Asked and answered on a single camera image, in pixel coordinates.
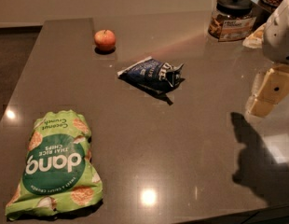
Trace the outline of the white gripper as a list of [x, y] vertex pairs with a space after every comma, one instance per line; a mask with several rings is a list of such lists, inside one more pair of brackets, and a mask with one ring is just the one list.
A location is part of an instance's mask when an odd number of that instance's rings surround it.
[[263, 33], [263, 54], [274, 63], [256, 74], [247, 112], [263, 118], [289, 94], [289, 0], [282, 0], [268, 18]]

